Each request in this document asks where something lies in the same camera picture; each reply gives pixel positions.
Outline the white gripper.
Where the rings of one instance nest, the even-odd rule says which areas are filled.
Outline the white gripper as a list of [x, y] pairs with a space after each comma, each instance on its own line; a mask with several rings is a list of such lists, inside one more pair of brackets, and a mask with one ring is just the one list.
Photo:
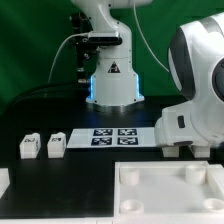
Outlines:
[[157, 120], [154, 135], [157, 146], [219, 146], [224, 136], [203, 129], [200, 133], [190, 118], [190, 105], [175, 105], [164, 108]]

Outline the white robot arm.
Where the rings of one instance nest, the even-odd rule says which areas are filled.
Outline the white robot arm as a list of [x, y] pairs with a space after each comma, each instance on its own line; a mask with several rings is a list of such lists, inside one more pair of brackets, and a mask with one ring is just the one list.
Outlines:
[[[71, 0], [90, 20], [85, 42], [98, 50], [88, 105], [123, 111], [144, 100], [132, 68], [129, 27], [110, 15], [153, 0]], [[169, 71], [185, 103], [162, 110], [154, 128], [157, 146], [207, 147], [224, 142], [224, 13], [180, 26], [168, 48]]]

